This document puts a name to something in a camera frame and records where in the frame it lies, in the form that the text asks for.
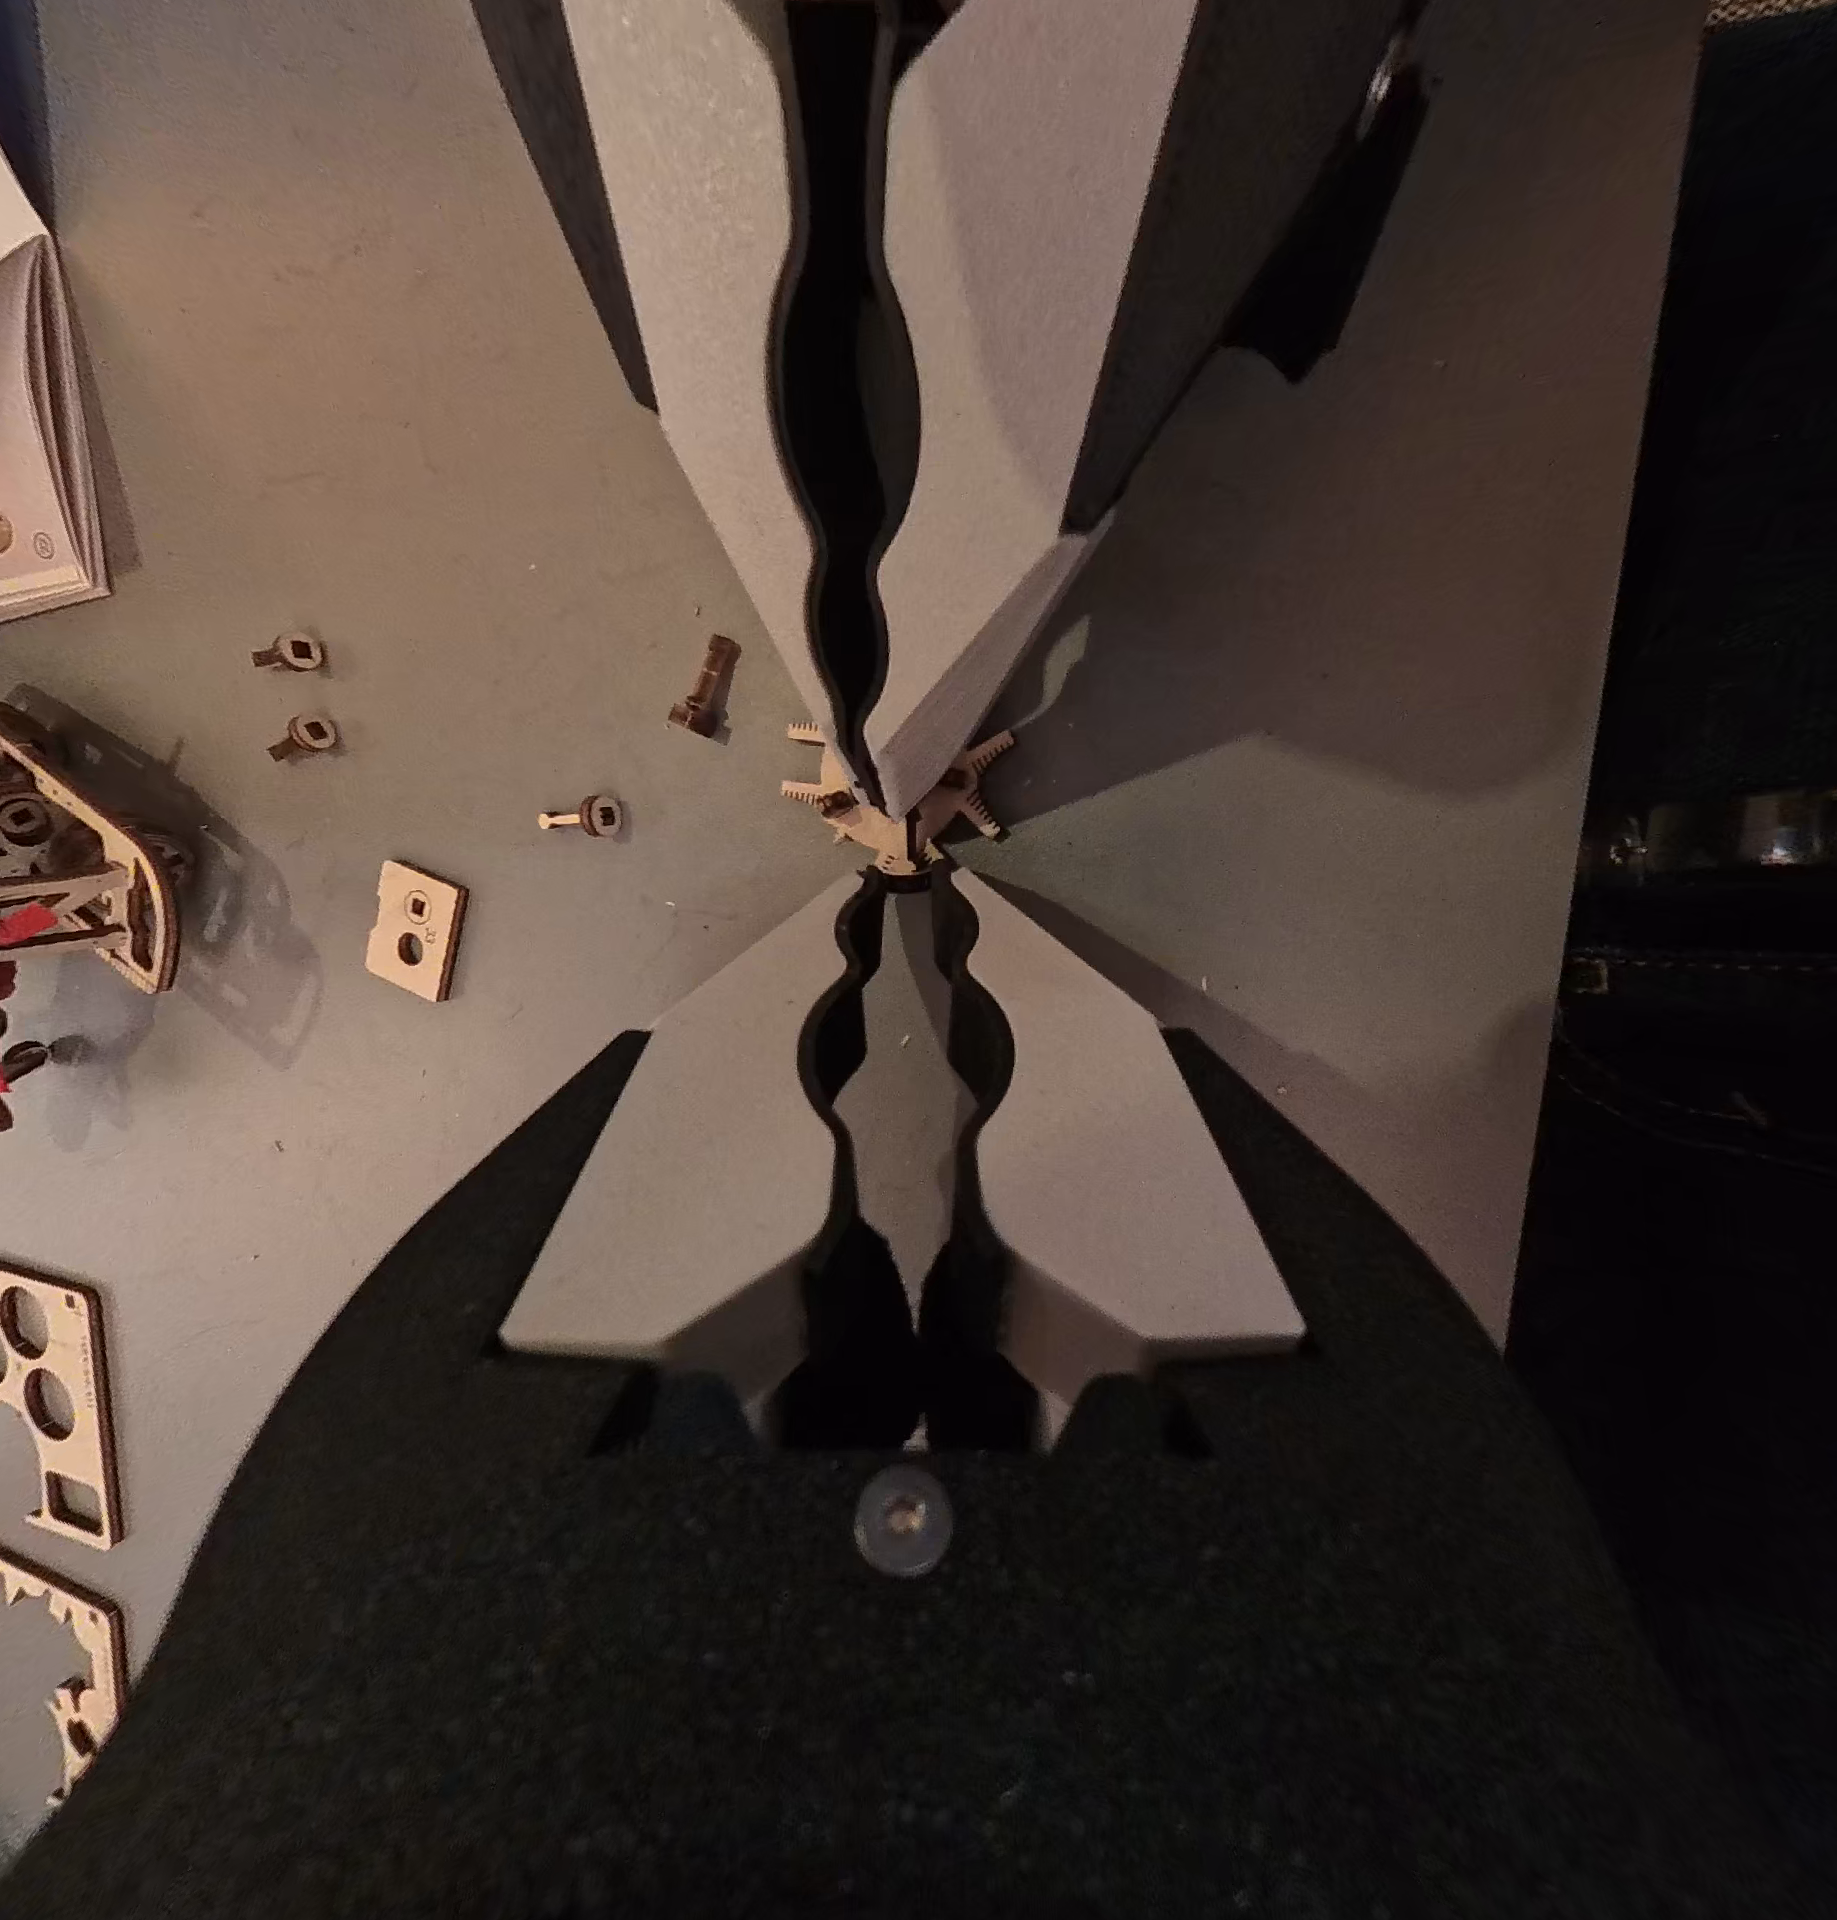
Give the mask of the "square wooden plate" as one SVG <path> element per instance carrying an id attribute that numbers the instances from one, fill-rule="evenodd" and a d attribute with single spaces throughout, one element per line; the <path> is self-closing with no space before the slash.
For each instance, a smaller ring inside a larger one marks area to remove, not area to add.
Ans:
<path id="1" fill-rule="evenodd" d="M 465 904 L 464 885 L 384 860 L 364 941 L 364 972 L 420 1002 L 447 999 Z"/>

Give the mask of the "wooden spiked gear disc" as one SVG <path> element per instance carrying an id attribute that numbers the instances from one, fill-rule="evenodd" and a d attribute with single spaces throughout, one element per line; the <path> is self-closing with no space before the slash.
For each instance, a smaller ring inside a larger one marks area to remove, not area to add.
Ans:
<path id="1" fill-rule="evenodd" d="M 877 818 L 914 819 L 931 844 L 931 869 L 947 857 L 941 844 L 947 830 L 970 825 L 990 842 L 1001 839 L 1004 831 L 984 801 L 980 778 L 997 758 L 1017 743 L 1017 736 L 1011 729 L 994 731 L 974 746 L 960 749 L 917 807 L 897 818 L 860 798 L 817 724 L 792 722 L 787 725 L 787 737 L 792 743 L 817 748 L 821 761 L 817 780 L 783 780 L 783 795 L 812 807 L 840 842 L 850 842 L 871 854 L 872 868 L 875 850 L 868 830 Z"/>

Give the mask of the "instruction booklet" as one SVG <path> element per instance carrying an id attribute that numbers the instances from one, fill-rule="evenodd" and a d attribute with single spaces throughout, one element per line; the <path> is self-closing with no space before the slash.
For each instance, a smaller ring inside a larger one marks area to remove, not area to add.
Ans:
<path id="1" fill-rule="evenodd" d="M 0 621 L 109 591 L 55 239 L 0 142 Z"/>

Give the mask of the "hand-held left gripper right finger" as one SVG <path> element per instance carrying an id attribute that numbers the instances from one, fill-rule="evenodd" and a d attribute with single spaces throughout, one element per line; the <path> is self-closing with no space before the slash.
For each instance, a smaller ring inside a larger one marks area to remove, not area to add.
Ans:
<path id="1" fill-rule="evenodd" d="M 1162 1025 L 983 877 L 931 885 L 970 1108 L 918 1337 L 933 1447 L 1035 1447 L 1099 1379 L 1280 1357 L 1307 1322 Z"/>

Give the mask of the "wooden model vehicle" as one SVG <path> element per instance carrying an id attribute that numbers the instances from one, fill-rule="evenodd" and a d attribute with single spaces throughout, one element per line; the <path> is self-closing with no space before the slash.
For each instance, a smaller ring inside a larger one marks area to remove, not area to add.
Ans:
<path id="1" fill-rule="evenodd" d="M 137 994 L 170 992 L 189 863 L 182 839 L 118 812 L 49 728 L 0 701 L 0 1134 L 11 1084 L 49 1060 L 44 1041 L 4 1040 L 18 963 L 92 952 Z"/>

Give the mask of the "wooden parts sheet round holes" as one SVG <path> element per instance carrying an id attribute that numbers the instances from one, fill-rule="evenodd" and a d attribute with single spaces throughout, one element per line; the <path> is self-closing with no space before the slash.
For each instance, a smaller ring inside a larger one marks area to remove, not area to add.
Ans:
<path id="1" fill-rule="evenodd" d="M 35 1471 L 30 1525 L 95 1551 L 123 1533 L 98 1291 L 0 1263 L 0 1410 Z"/>

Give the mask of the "grey desk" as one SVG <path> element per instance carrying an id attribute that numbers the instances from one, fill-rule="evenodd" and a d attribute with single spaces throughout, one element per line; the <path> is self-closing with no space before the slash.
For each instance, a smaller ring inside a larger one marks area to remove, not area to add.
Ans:
<path id="1" fill-rule="evenodd" d="M 1007 693 L 984 850 L 1217 1044 L 1499 1324 L 1649 382 L 1694 4 L 1449 4 L 1344 333 L 1224 350 Z M 129 749 L 197 869 L 177 984 L 20 969 L 59 1038 L 0 1256 L 103 1295 L 125 1539 L 0 1538 L 150 1647 L 257 1418 L 399 1233 L 846 869 L 804 708 L 633 400 L 467 4 L 0 4 L 114 593 L 0 698 Z M 249 651 L 302 629 L 315 673 Z M 725 728 L 666 725 L 713 634 Z M 334 751 L 272 761 L 293 714 Z M 613 839 L 540 830 L 614 795 Z M 449 998 L 362 965 L 467 889 Z"/>

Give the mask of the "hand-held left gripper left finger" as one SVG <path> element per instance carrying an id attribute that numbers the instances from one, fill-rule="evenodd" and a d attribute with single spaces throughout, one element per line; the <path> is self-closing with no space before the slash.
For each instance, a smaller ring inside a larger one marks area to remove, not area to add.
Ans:
<path id="1" fill-rule="evenodd" d="M 886 883 L 845 876 L 649 1031 L 499 1330 L 709 1375 L 797 1447 L 901 1447 L 920 1342 L 837 1095 L 866 1056 Z"/>

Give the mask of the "dark blue jeans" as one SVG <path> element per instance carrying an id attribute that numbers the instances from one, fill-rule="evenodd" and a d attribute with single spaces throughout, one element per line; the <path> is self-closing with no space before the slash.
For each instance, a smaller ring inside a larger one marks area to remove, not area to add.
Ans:
<path id="1" fill-rule="evenodd" d="M 1506 1356 L 1837 1916 L 1837 4 L 1700 47 Z"/>

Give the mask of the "dark wooden peg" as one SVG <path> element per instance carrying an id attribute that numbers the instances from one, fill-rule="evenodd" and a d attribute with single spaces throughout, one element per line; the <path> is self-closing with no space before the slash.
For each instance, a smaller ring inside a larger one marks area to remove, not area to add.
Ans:
<path id="1" fill-rule="evenodd" d="M 713 634 L 690 687 L 671 706 L 666 725 L 714 739 L 725 728 L 725 701 L 741 646 L 733 636 Z"/>

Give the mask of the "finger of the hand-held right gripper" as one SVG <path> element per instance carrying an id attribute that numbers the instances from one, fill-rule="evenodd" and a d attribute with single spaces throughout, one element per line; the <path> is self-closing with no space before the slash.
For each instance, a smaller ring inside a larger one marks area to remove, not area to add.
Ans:
<path id="1" fill-rule="evenodd" d="M 883 252 L 920 443 L 864 722 L 889 815 L 970 739 L 1096 539 L 1066 530 L 1068 496 L 1195 14 L 966 4 L 892 90 Z"/>
<path id="2" fill-rule="evenodd" d="M 852 780 L 889 642 L 886 4 L 563 5 L 654 409 Z"/>

